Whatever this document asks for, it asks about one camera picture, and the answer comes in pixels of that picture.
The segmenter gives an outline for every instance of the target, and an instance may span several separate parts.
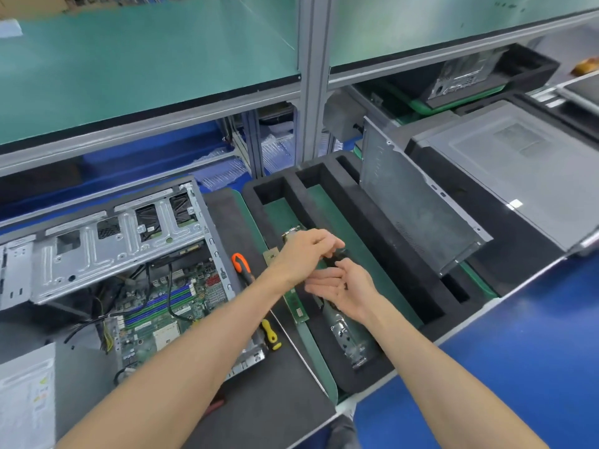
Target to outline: hand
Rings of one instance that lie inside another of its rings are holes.
[[[384,298],[362,266],[349,258],[335,265],[314,271],[305,281],[305,291],[333,302],[348,317],[368,326],[373,306]]]
[[[305,280],[322,257],[331,258],[345,243],[327,230],[302,230],[293,234],[264,275],[281,280],[287,292]]]

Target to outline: blue ram slot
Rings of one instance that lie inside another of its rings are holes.
[[[176,290],[171,291],[171,296],[175,296],[177,293],[181,293],[182,291],[185,291],[185,290],[189,290],[189,285],[184,285],[180,288],[177,288]],[[157,302],[164,301],[164,300],[166,300],[166,298],[167,298],[167,294],[163,293],[160,296],[157,296],[154,299],[151,299],[145,306],[140,305],[140,306],[136,307],[135,309],[128,310],[128,312],[132,315],[135,312],[138,312],[145,307],[149,307],[151,305],[154,305]]]
[[[179,303],[181,301],[184,301],[185,299],[189,299],[190,297],[191,297],[191,293],[184,294],[183,296],[179,296],[178,298],[172,299],[171,300],[171,307],[174,307],[177,303]],[[152,315],[154,315],[156,313],[159,313],[159,312],[161,312],[162,310],[164,310],[166,308],[167,308],[167,303],[166,303],[166,300],[165,300],[164,304],[161,304],[160,306],[155,307],[154,309],[152,309],[150,311],[144,312],[143,314],[141,314],[138,317],[134,317],[134,318],[130,318],[130,319],[125,319],[124,324],[126,326],[130,326],[131,324],[136,324],[138,321],[143,320],[143,319],[145,319],[147,317],[150,317],[150,316],[152,316]]]

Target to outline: right hand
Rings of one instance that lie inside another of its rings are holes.
[[[305,291],[333,302],[348,317],[367,325],[373,301],[381,298],[370,274],[349,258],[335,265],[314,271],[305,280]]]

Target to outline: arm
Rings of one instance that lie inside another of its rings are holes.
[[[364,268],[348,258],[337,266],[315,271],[306,291],[366,326],[443,448],[547,448],[505,403],[378,294]]]
[[[296,234],[256,282],[157,353],[56,449],[181,447],[266,313],[321,256],[340,247],[342,241],[325,230]]]

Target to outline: motherboard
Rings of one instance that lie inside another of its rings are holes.
[[[115,331],[123,367],[141,366],[196,321],[227,302],[212,261],[172,272],[171,309],[181,318],[168,311],[168,289],[169,277],[161,277],[152,282],[147,303],[147,289],[127,292],[120,300],[117,311],[126,314],[116,317]]]

